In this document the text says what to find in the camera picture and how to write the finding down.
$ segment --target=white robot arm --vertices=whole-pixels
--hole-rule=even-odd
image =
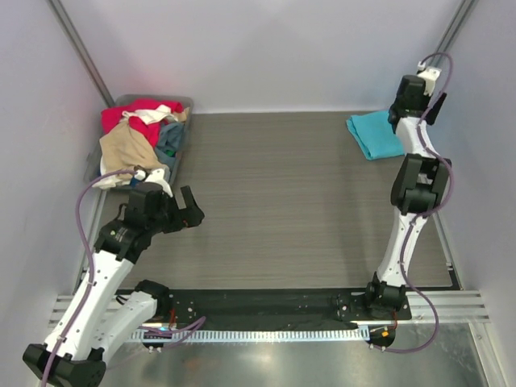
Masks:
[[[405,154],[420,155],[421,157],[434,160],[435,156],[430,154],[421,145],[421,141],[419,140],[417,134],[417,125],[417,118],[408,117],[400,119],[396,126],[396,135],[402,141]],[[428,138],[427,123],[422,121],[420,127],[422,136],[425,139],[427,146],[436,153],[430,139]],[[428,182],[427,178],[423,175],[420,175],[419,179],[421,180],[420,183],[422,184]],[[387,249],[385,251],[384,259],[377,271],[378,279],[380,281],[385,281],[388,285],[401,286],[406,284],[405,279],[403,278],[400,271],[400,255],[402,253],[403,241],[407,236],[410,223],[414,222],[413,230],[410,233],[406,245],[404,259],[405,269],[408,271],[410,260],[412,259],[412,254],[414,252],[416,242],[418,241],[419,234],[428,220],[428,217],[418,217],[417,215],[417,213],[410,212],[403,214],[402,211],[397,207],[394,209],[393,230],[391,232],[389,244],[387,245]]]
[[[389,319],[407,307],[406,273],[416,242],[430,213],[440,208],[447,188],[451,162],[437,153],[427,134],[427,125],[435,122],[446,98],[441,92],[429,105],[440,73],[420,63],[417,75],[402,78],[389,108],[389,122],[406,155],[391,191],[395,208],[389,244],[364,294],[364,307],[373,319]]]
[[[150,318],[165,316],[172,309],[169,289],[146,280],[136,286],[117,312],[102,321],[115,291],[152,237],[196,227],[204,219],[189,187],[181,188],[186,208],[179,209],[164,180],[164,170],[145,176],[140,170],[136,176],[144,181],[130,191],[123,219],[117,216],[99,231],[94,245],[93,281],[89,283],[88,271],[52,333],[43,344],[30,344],[23,354],[23,361],[39,379],[46,377],[48,360],[55,356],[48,373],[51,385],[98,386],[106,365],[127,337]]]

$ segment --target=laundry basket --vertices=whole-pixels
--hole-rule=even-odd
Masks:
[[[183,108],[189,108],[188,118],[185,122],[185,128],[183,132],[183,136],[181,138],[181,146],[179,150],[176,152],[175,158],[176,162],[173,165],[173,169],[166,169],[165,178],[168,180],[169,184],[172,186],[173,182],[176,180],[177,170],[179,168],[179,164],[181,163],[182,152],[185,149],[186,144],[189,139],[189,129],[192,120],[192,110],[194,109],[194,101],[188,97],[178,97],[176,95],[153,95],[153,94],[125,94],[121,97],[117,98],[115,102],[115,106],[125,106],[133,103],[136,99],[139,98],[149,98],[155,99],[157,101],[176,101],[180,102],[183,105]],[[90,182],[94,178],[100,176],[100,162],[102,158],[102,150],[100,148],[100,143],[97,143],[95,149],[88,155],[88,166],[85,172],[85,181]],[[132,189],[133,184],[130,185],[117,185],[112,189],[116,190],[127,190]]]

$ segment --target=folded cloth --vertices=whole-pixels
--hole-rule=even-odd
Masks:
[[[158,108],[160,108],[160,110],[157,112],[150,112],[150,110],[157,110]],[[107,134],[116,127],[121,120],[125,119],[134,130],[143,134],[154,148],[160,135],[160,124],[159,121],[155,119],[159,117],[161,117],[161,119],[170,117],[175,121],[175,115],[177,114],[181,117],[183,111],[183,105],[179,102],[156,101],[154,99],[141,98],[135,100],[130,105],[116,106],[103,110],[101,113],[102,129],[104,133]]]
[[[151,144],[138,131],[122,121],[107,135],[100,139],[102,159],[107,172],[130,169],[139,165],[146,169],[163,168]],[[120,180],[128,181],[131,175],[119,175]]]
[[[170,155],[179,151],[184,131],[185,124],[183,123],[162,124],[160,129],[160,139],[154,152],[158,161],[167,165],[171,171],[176,163],[176,157]]]
[[[403,145],[393,133],[387,121],[387,110],[365,115],[352,115],[347,121],[347,129],[355,137],[360,149],[368,160],[383,159],[403,154]]]

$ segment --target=beige cloth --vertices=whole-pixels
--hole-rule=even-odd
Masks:
[[[122,121],[100,139],[102,157],[106,172],[119,169],[132,169],[136,165],[146,169],[167,168],[162,165],[148,140]],[[123,181],[130,180],[131,175],[119,175]]]
[[[188,118],[189,113],[190,113],[190,108],[186,107],[181,113],[173,112],[172,116],[174,117],[175,121],[178,121],[179,123],[183,123]]]

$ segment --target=red cloth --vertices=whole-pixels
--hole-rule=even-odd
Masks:
[[[101,123],[104,133],[109,133],[111,129],[116,127],[122,119],[124,111],[135,111],[140,109],[155,110],[159,105],[165,105],[170,108],[172,112],[181,113],[183,105],[174,101],[156,101],[154,99],[137,99],[131,105],[116,106],[105,109],[101,113]],[[153,148],[158,144],[160,138],[160,123],[145,123],[138,117],[129,117],[129,126],[134,130],[139,131]]]

